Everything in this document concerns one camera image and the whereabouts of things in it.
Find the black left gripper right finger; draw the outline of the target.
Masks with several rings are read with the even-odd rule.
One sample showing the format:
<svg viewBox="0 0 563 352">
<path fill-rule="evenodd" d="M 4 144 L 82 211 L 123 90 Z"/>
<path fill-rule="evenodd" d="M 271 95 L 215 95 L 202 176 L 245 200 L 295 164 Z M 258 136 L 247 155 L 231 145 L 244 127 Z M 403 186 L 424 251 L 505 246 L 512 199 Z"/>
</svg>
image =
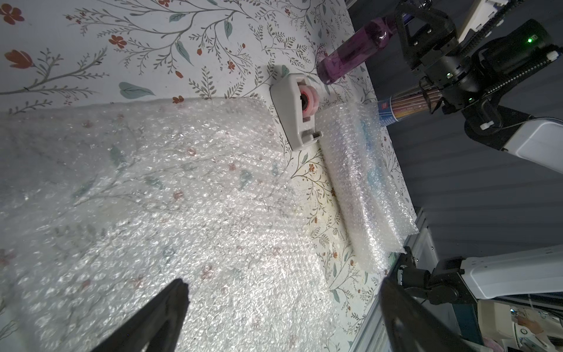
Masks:
<svg viewBox="0 0 563 352">
<path fill-rule="evenodd" d="M 390 278 L 382 281 L 379 301 L 391 350 L 473 350 Z"/>
</svg>

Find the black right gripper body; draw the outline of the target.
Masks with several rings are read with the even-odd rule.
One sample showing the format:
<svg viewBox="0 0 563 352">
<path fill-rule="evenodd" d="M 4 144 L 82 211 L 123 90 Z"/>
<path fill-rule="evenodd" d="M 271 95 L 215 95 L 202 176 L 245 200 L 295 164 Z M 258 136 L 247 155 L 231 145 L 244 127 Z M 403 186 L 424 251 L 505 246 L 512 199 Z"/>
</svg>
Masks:
<svg viewBox="0 0 563 352">
<path fill-rule="evenodd" d="M 443 11 L 401 1 L 394 16 L 403 58 L 421 83 L 437 88 L 447 110 L 479 98 L 483 79 L 462 53 L 453 20 Z"/>
</svg>

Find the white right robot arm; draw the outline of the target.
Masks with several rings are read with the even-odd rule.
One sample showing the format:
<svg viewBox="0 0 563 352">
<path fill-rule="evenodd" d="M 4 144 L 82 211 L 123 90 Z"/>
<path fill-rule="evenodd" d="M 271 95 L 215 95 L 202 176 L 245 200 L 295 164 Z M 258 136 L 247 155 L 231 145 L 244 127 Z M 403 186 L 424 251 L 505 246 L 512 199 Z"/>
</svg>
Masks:
<svg viewBox="0 0 563 352">
<path fill-rule="evenodd" d="M 433 8 L 407 1 L 394 17 L 403 57 L 422 91 L 441 93 L 445 114 L 460 112 L 466 135 L 556 172 L 562 171 L 562 121 L 535 117 L 500 104 L 505 94 L 562 57 L 545 28 L 529 20 L 504 37 L 488 34 L 518 1 L 477 1 L 467 24 L 469 39 L 452 19 Z M 476 304 L 479 300 L 562 290 L 562 247 L 552 246 L 484 258 L 451 258 L 433 271 L 402 265 L 398 280 L 412 296 L 439 304 Z"/>
</svg>

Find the clear tape dispenser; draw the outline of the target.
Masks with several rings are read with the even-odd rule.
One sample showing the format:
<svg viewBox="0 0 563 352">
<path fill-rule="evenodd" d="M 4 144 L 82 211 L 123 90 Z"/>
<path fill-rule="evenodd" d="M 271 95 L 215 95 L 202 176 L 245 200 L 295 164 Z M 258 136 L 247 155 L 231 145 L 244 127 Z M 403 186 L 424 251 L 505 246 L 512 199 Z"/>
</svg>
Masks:
<svg viewBox="0 0 563 352">
<path fill-rule="evenodd" d="M 270 94 L 292 151 L 301 151 L 323 136 L 315 122 L 320 97 L 305 75 L 288 74 L 271 86 Z"/>
</svg>

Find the purple bottle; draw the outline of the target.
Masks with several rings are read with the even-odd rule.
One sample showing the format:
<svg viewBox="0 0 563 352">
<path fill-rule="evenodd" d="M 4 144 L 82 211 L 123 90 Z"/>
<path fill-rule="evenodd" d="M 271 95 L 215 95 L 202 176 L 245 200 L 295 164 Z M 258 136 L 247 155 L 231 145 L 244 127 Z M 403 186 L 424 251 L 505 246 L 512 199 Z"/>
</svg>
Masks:
<svg viewBox="0 0 563 352">
<path fill-rule="evenodd" d="M 337 123 L 322 140 L 329 174 L 350 240 L 359 250 L 381 247 L 381 211 L 369 184 L 364 141 L 354 125 Z"/>
<path fill-rule="evenodd" d="M 397 22 L 393 15 L 371 20 L 318 63 L 319 79 L 325 85 L 335 83 L 387 47 L 396 34 Z"/>
</svg>

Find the clear bubble wrap sheet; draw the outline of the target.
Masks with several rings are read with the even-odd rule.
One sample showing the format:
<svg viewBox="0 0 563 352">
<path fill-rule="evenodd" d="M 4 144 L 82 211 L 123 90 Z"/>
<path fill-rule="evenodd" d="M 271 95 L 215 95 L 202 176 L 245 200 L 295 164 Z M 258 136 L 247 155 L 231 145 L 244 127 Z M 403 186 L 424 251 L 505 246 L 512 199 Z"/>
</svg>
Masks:
<svg viewBox="0 0 563 352">
<path fill-rule="evenodd" d="M 347 235 L 363 270 L 383 271 L 388 256 L 402 252 L 417 233 L 415 217 L 401 195 L 384 152 L 376 104 L 349 102 L 318 113 L 319 140 Z"/>
<path fill-rule="evenodd" d="M 321 351 L 334 305 L 252 98 L 1 116 L 1 350 L 90 351 L 173 280 L 179 351 Z"/>
</svg>

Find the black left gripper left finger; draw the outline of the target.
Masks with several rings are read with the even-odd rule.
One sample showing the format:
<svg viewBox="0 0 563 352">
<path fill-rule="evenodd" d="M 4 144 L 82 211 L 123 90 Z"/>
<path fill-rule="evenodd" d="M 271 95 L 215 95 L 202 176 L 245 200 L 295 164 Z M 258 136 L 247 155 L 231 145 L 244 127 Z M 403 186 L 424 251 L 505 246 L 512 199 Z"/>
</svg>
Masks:
<svg viewBox="0 0 563 352">
<path fill-rule="evenodd" d="M 173 280 L 93 350 L 174 351 L 189 304 L 189 284 Z"/>
</svg>

